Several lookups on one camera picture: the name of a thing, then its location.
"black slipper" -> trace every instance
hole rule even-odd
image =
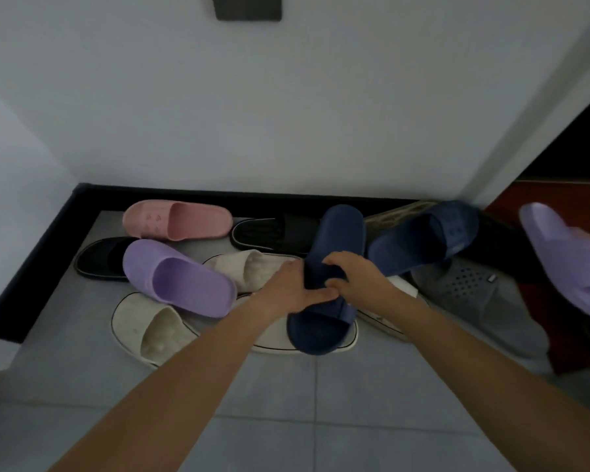
[[[254,248],[263,253],[306,255],[319,227],[319,220],[283,214],[278,218],[252,218],[236,223],[229,239],[239,250]]]
[[[74,260],[74,269],[81,276],[95,280],[127,281],[123,256],[133,237],[103,238],[84,248]]]
[[[521,283],[546,281],[542,264],[524,231],[483,212],[479,214],[476,238],[459,256],[500,270]]]

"person's left hand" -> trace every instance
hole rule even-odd
[[[304,261],[284,262],[273,277],[249,301],[267,311],[275,318],[301,310],[325,301],[336,300],[336,288],[304,288]]]

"person's right hand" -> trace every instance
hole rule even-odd
[[[358,309],[380,314],[382,309],[394,303],[394,299],[405,294],[393,286],[376,265],[356,253],[332,252],[323,263],[336,265],[345,272],[347,281],[330,278],[326,286],[338,289],[338,293]]]

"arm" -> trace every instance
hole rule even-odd
[[[395,288],[372,262],[347,252],[324,262],[348,278],[326,285],[401,328],[517,470],[590,472],[587,409]]]
[[[277,318],[334,300],[304,289],[303,261],[179,351],[110,410],[49,472],[174,472],[196,443],[253,342]]]

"black baseboard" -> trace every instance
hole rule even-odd
[[[135,202],[147,199],[219,205],[234,217],[254,218],[273,217],[279,213],[320,218],[336,204],[352,205],[367,216],[414,201],[79,184],[0,295],[0,339],[24,341],[102,210],[124,211]]]

